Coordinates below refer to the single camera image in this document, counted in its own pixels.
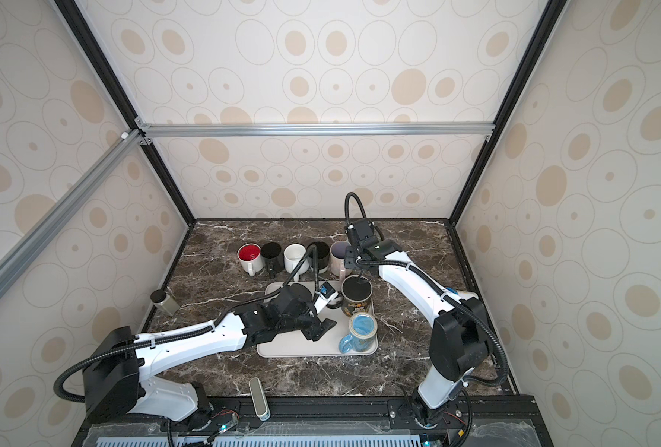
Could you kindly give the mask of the pink mug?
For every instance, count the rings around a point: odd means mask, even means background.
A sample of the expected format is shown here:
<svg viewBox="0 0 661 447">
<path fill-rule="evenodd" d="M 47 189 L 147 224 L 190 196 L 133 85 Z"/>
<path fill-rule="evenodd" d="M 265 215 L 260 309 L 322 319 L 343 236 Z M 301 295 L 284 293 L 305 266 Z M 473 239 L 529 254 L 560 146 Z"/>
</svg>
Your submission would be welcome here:
<svg viewBox="0 0 661 447">
<path fill-rule="evenodd" d="M 330 246 L 330 272 L 337 277 L 339 281 L 352 273 L 351 269 L 345 266 L 345 255 L 351 247 L 347 241 L 336 241 Z"/>
</svg>

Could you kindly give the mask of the small white black mug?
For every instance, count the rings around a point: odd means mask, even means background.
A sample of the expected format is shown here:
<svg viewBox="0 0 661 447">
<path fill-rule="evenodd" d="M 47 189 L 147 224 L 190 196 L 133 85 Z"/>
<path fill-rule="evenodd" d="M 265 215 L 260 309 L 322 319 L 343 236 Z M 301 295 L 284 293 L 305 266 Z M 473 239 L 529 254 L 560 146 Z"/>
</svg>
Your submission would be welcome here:
<svg viewBox="0 0 661 447">
<path fill-rule="evenodd" d="M 318 273 L 326 273 L 328 271 L 328 266 L 330 265 L 330 245 L 322 240 L 317 240 L 306 245 L 306 249 L 308 250 L 311 247 L 317 248 L 315 250 L 315 256 L 317 257 Z"/>
</svg>

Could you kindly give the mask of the blue mug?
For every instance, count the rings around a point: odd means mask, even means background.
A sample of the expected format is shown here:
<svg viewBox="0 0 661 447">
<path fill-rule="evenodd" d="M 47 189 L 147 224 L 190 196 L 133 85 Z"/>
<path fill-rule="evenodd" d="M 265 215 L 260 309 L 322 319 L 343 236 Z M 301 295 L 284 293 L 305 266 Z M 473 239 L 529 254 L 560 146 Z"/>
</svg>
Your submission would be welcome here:
<svg viewBox="0 0 661 447">
<path fill-rule="evenodd" d="M 377 333 L 377 322 L 368 312 L 355 313 L 349 320 L 349 333 L 339 342 L 341 354 L 367 352 Z"/>
</svg>

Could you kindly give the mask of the white ribbed mug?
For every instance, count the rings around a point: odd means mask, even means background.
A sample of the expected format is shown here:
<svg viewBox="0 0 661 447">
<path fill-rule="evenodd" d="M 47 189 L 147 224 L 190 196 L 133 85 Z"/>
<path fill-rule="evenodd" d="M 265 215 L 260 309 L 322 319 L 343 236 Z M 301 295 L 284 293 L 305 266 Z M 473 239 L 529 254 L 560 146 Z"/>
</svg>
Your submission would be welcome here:
<svg viewBox="0 0 661 447">
<path fill-rule="evenodd" d="M 300 275 L 306 273 L 310 268 L 308 260 L 301 263 L 301 259 L 305 253 L 306 247 L 302 244 L 291 244 L 284 251 L 284 265 L 287 273 L 291 274 L 297 266 L 301 266 L 294 275 L 290 276 L 293 281 L 298 281 Z"/>
</svg>

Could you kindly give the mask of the black mug white rim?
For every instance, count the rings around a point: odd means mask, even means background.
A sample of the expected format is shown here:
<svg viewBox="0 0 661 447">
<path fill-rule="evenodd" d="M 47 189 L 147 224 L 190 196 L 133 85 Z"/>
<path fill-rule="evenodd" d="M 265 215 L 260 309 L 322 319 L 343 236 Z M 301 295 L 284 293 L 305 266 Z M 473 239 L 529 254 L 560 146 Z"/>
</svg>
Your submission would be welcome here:
<svg viewBox="0 0 661 447">
<path fill-rule="evenodd" d="M 270 279 L 274 279 L 285 269 L 283 248 L 277 242 L 267 242 L 261 246 L 261 258 Z"/>
</svg>

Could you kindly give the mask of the white mug red inside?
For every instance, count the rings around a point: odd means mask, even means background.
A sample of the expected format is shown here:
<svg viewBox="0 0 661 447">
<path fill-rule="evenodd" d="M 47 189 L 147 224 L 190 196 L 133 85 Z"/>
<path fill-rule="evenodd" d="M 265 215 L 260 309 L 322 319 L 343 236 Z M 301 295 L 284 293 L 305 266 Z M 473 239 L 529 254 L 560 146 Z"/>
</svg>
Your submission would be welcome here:
<svg viewBox="0 0 661 447">
<path fill-rule="evenodd" d="M 258 244 L 248 243 L 243 245 L 237 251 L 236 256 L 242 268 L 250 277 L 263 272 L 264 261 L 261 256 L 261 247 Z"/>
</svg>

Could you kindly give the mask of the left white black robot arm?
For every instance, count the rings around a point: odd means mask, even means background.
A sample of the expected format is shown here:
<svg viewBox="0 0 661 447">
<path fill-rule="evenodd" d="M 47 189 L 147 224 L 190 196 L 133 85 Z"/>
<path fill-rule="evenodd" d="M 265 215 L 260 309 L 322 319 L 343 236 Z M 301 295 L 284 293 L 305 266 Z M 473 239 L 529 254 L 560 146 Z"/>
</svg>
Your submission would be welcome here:
<svg viewBox="0 0 661 447">
<path fill-rule="evenodd" d="M 99 424 L 128 413 L 181 422 L 208 418 L 203 387 L 160 378 L 173 367 L 204 357 L 272 342 L 299 331 L 320 340 L 335 326 L 320 312 L 338 297 L 329 282 L 313 289 L 287 279 L 270 294 L 225 309 L 216 320 L 165 333 L 133 335 L 129 327 L 108 334 L 95 353 L 60 374 L 53 390 L 67 402 L 82 403 L 86 419 Z"/>
</svg>

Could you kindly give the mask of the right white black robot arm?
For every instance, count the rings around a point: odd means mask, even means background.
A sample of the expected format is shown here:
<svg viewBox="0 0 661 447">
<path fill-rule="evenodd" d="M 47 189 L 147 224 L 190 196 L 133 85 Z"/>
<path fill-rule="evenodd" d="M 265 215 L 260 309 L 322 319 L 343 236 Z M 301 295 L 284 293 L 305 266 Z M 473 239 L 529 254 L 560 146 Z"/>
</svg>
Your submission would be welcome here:
<svg viewBox="0 0 661 447">
<path fill-rule="evenodd" d="M 343 211 L 350 243 L 345 265 L 392 285 L 432 328 L 431 367 L 408 397 L 416 422 L 422 427 L 438 424 L 448 402 L 471 383 L 483 387 L 503 385 L 509 374 L 507 355 L 500 338 L 490 329 L 487 309 L 479 298 L 441 285 L 412 262 L 408 253 L 368 218 L 357 193 L 347 193 Z"/>
</svg>

